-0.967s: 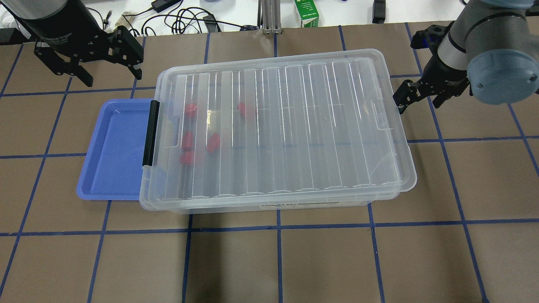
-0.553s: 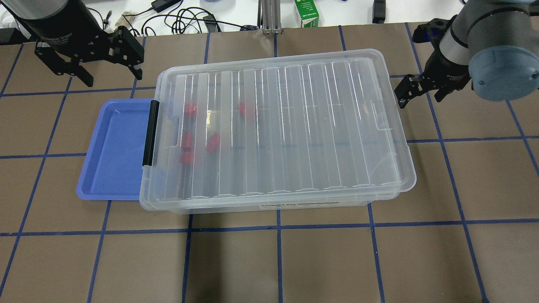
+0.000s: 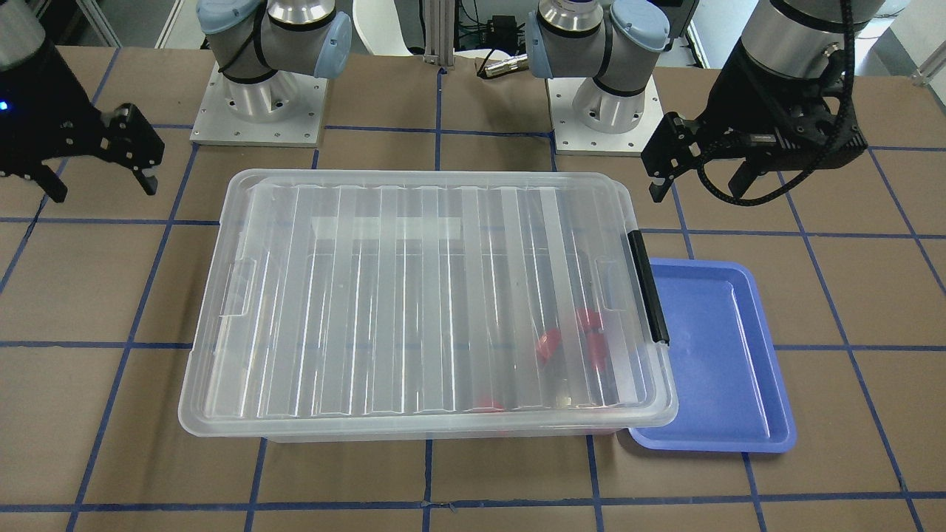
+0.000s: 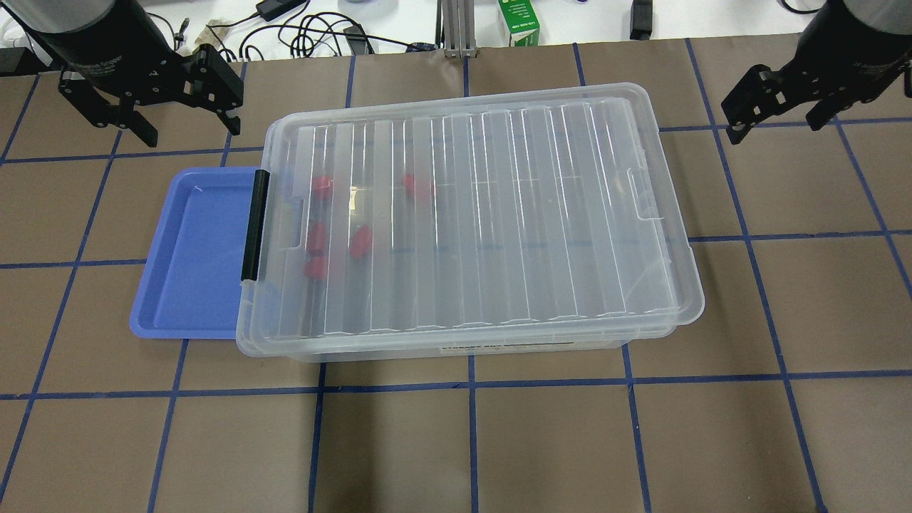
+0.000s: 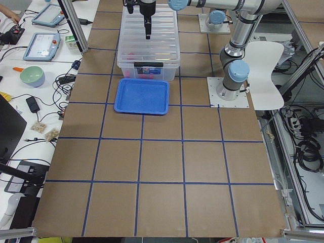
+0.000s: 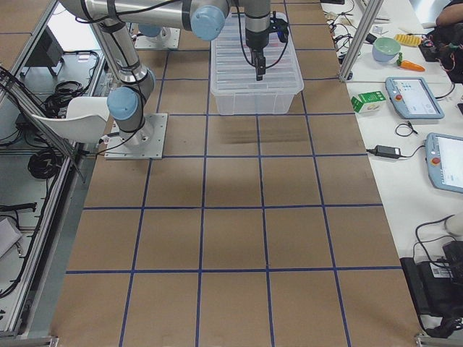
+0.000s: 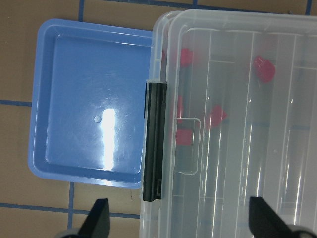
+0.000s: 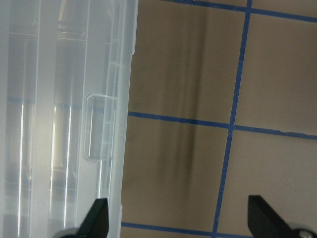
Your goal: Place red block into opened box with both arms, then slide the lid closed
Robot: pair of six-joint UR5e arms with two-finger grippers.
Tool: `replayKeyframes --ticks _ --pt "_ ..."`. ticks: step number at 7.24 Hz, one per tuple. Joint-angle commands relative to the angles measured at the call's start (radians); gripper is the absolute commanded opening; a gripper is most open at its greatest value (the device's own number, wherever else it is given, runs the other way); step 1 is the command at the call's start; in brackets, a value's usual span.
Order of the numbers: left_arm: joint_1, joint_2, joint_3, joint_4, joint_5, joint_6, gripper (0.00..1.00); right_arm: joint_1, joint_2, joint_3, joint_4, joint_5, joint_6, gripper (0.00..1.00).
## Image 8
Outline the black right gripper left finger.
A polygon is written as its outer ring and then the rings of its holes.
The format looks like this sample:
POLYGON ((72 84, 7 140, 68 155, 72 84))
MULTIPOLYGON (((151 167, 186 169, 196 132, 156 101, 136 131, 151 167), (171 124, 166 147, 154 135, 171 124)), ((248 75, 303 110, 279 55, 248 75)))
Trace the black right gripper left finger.
POLYGON ((106 238, 109 232, 108 200, 97 198, 79 228, 57 232, 54 238, 106 238))

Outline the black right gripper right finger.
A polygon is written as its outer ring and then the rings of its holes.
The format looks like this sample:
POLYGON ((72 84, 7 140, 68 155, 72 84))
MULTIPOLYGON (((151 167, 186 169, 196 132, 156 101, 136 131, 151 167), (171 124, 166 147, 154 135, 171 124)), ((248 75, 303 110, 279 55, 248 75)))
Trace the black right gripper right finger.
POLYGON ((305 228, 291 228, 260 196, 248 196, 247 225, 255 238, 315 238, 317 234, 305 228))

